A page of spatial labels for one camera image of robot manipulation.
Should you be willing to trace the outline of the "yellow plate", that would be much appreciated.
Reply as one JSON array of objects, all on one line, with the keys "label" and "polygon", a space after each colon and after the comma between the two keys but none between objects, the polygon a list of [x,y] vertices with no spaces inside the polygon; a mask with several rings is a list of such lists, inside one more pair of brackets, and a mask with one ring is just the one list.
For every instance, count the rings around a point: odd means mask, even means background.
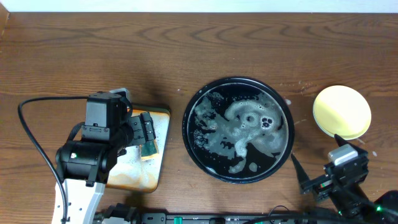
[{"label": "yellow plate", "polygon": [[327,135],[345,140],[361,137],[371,125],[371,109],[358,91],[343,85],[323,89],[313,102],[313,117]]}]

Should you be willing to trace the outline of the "green yellow sponge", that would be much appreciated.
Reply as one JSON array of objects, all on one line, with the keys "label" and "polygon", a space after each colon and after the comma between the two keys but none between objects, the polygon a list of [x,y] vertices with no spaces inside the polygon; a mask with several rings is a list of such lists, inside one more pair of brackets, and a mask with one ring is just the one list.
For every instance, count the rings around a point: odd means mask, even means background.
[{"label": "green yellow sponge", "polygon": [[159,155],[156,140],[148,141],[145,144],[140,145],[140,150],[142,161],[153,159]]}]

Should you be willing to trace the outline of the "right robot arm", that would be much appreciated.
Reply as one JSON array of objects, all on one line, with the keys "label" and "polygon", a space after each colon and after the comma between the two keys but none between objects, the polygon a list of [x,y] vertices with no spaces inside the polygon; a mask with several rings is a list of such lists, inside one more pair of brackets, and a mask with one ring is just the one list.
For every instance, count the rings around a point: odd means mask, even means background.
[{"label": "right robot arm", "polygon": [[302,194],[311,193],[315,201],[330,199],[338,214],[347,219],[368,223],[397,223],[397,190],[390,190],[372,202],[360,184],[369,174],[368,152],[339,135],[338,148],[328,153],[325,172],[310,179],[294,155],[291,155]]}]

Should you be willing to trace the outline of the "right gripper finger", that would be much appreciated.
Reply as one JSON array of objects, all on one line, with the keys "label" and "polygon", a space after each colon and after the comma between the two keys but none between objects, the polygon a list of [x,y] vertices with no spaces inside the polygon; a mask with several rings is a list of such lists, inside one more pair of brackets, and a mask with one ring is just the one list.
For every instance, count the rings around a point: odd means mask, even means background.
[{"label": "right gripper finger", "polygon": [[348,145],[350,145],[355,151],[358,152],[358,155],[359,155],[359,156],[362,156],[362,155],[367,156],[367,155],[368,155],[368,151],[366,151],[366,150],[364,150],[364,149],[361,149],[360,147],[358,147],[358,146],[356,146],[356,145],[354,145],[354,144],[351,144],[350,142],[348,142],[347,140],[343,139],[343,138],[342,138],[341,136],[339,136],[338,134],[334,134],[334,139],[335,139],[335,141],[336,141],[336,143],[337,143],[337,145],[338,145],[339,147],[348,144]]},{"label": "right gripper finger", "polygon": [[295,167],[298,183],[300,186],[302,186],[310,180],[309,176],[293,154],[291,154],[291,159]]}]

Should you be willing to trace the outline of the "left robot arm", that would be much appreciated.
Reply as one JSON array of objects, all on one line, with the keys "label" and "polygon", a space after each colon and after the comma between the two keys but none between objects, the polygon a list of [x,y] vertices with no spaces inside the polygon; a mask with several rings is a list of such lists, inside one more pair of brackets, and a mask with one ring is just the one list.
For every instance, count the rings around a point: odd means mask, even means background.
[{"label": "left robot arm", "polygon": [[127,147],[154,142],[150,113],[132,111],[125,88],[88,96],[85,121],[74,126],[55,156],[60,183],[52,223],[92,223],[118,157]]}]

